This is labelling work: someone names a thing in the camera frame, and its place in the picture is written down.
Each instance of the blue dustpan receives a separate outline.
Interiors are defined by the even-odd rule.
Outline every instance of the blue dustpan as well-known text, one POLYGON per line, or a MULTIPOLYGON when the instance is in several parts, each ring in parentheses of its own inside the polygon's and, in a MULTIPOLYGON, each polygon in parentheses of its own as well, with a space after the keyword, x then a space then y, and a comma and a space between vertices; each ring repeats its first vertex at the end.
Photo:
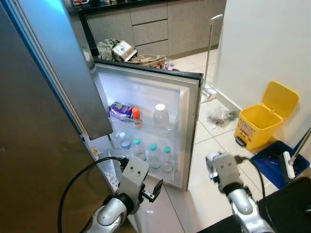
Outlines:
MULTIPOLYGON (((258 166, 261 173, 267 177, 278 189, 282 189, 289 184, 284 179, 284 173, 281 169, 279 158, 283 159, 283 152, 285 151, 288 151, 292 156, 297 151, 304 137, 305 135, 294 149, 286 145, 284 142, 276 141, 251 158, 251 160, 258 166)), ((309 166, 310 162, 299 154, 293 165, 295 177, 298 177, 309 166)))

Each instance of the mop handle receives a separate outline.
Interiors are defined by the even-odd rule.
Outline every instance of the mop handle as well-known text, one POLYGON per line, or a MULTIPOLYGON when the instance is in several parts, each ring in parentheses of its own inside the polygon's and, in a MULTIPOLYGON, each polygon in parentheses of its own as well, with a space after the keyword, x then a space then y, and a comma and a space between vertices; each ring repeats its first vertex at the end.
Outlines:
POLYGON ((294 161, 295 159, 297 158, 301 148, 303 147, 303 145, 306 143, 306 141, 308 140, 309 136, 311 134, 311 128, 308 129, 308 131, 306 132, 304 138, 301 140, 301 143, 300 145, 298 146, 297 150, 295 151, 295 153, 293 154, 293 156, 291 157, 291 159, 289 160, 289 165, 293 165, 294 164, 294 161))
POLYGON ((203 82, 203 87, 206 86, 206 79, 207 79, 207 67, 208 67, 208 61, 209 61, 209 53, 210 53, 210 44, 212 41, 212 35, 213 35, 213 26, 214 26, 214 21, 222 18, 224 15, 220 14, 217 16, 214 16, 213 18, 210 19, 209 21, 209 41, 208 41, 208 51, 207 51, 207 62, 206 62, 206 68, 205 68, 205 76, 204 76, 204 82, 203 82))

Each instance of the orange bottle cap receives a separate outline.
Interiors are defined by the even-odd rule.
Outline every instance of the orange bottle cap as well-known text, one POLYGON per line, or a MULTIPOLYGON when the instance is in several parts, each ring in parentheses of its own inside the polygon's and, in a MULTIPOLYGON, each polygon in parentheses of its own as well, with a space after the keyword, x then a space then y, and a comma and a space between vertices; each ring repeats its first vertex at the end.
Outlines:
POLYGON ((139 108, 133 108, 132 113, 134 120, 140 120, 139 108))

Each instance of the refrigerator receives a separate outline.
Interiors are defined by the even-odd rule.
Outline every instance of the refrigerator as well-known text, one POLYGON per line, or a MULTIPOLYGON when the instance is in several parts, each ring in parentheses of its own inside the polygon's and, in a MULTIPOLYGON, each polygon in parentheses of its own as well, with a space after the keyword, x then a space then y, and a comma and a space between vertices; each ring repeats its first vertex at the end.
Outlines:
MULTIPOLYGON (((4 232, 55 232, 67 182, 98 157, 122 156, 116 150, 120 132, 141 139, 147 151, 150 144, 161 151, 169 146, 173 172, 151 168, 148 176, 187 190, 202 74, 96 58, 90 65, 86 59, 91 55, 82 51, 80 32, 61 0, 1 0, 0 17, 4 232), (115 101, 140 109, 140 129, 110 114, 115 101), (169 113, 165 129, 154 123, 158 103, 169 113), (21 224, 14 224, 18 219, 21 224)), ((117 188, 118 165, 110 161, 97 168, 69 193, 64 210, 68 232, 79 231, 82 225, 72 222, 86 222, 117 188)))

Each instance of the black cable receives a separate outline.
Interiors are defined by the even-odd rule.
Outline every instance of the black cable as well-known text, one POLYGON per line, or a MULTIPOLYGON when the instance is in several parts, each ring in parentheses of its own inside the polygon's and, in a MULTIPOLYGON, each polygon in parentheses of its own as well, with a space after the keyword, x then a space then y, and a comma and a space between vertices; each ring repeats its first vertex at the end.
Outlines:
POLYGON ((264 187, 262 174, 261 174, 257 164, 255 164, 253 160, 251 160, 249 158, 246 158, 246 157, 241 157, 239 155, 234 156, 234 158, 235 158, 235 160, 237 161, 238 164, 242 163, 244 160, 248 160, 256 168, 256 170, 257 170, 257 172, 259 174, 260 182, 261 182, 262 201, 263 201, 264 209, 265 209, 265 212, 266 212, 266 214, 268 216, 270 226, 275 230, 275 227, 273 225, 273 222, 272 222, 272 219, 270 217, 270 214, 269 214, 269 211, 268 211, 268 207, 267 207, 266 190, 265 190, 265 187, 264 187))
POLYGON ((66 194, 68 193, 70 187, 73 185, 73 183, 79 178, 79 176, 81 176, 84 172, 86 172, 87 170, 89 170, 91 167, 93 167, 94 165, 100 163, 100 162, 103 162, 103 161, 106 161, 106 160, 118 160, 120 163, 121 163, 121 166, 122 167, 125 167, 127 162, 128 162, 128 159, 123 159, 123 158, 118 158, 118 157, 106 157, 106 158, 103 158, 103 159, 99 159, 91 164, 89 164, 88 166, 86 166, 85 168, 83 168, 81 171, 78 172, 78 174, 76 174, 72 179, 71 181, 68 183, 68 185, 66 186, 63 194, 62 194, 62 197, 60 199, 60 202, 59 202, 59 206, 58 206, 58 213, 57 213, 57 232, 58 233, 62 233, 63 232, 63 229, 62 229, 62 215, 63 215, 63 206, 64 206, 64 202, 65 202, 65 197, 66 197, 66 194))
POLYGON ((270 222, 270 226, 275 230, 275 227, 273 225, 273 222, 272 222, 272 219, 271 219, 271 216, 269 214, 269 211, 268 211, 268 205, 267 205, 267 201, 266 201, 266 191, 265 191, 265 187, 264 187, 264 183, 263 183, 263 178, 262 178, 262 174, 257 166, 257 164, 254 163, 253 160, 250 160, 247 158, 247 160, 256 168, 258 174, 259 174, 259 178, 260 178, 260 182, 261 182, 261 189, 262 189, 262 201, 263 201, 263 205, 264 205, 264 209, 266 211, 266 214, 268 216, 268 219, 269 219, 269 222, 270 222))

